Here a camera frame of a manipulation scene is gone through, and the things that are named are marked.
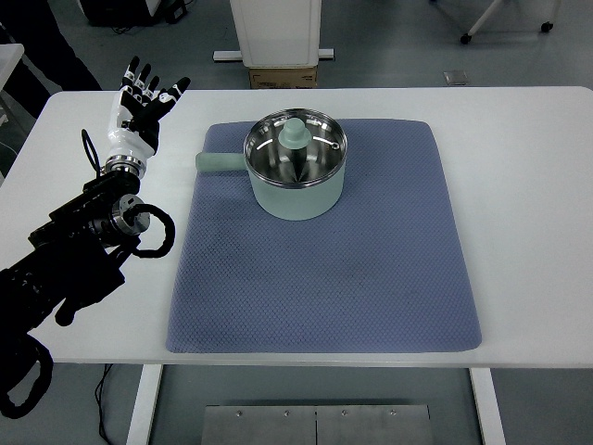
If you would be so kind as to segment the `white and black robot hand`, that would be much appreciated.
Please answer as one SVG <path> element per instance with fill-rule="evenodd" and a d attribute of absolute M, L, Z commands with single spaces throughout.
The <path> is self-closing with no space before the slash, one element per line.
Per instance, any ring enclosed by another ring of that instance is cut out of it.
<path fill-rule="evenodd" d="M 133 57 L 124 71 L 107 127 L 109 157 L 134 157 L 142 162 L 157 153 L 159 121 L 166 116 L 188 89 L 191 80 L 182 77 L 169 88 L 158 89 L 159 77 L 148 77 L 151 65 L 137 73 L 140 58 Z"/>

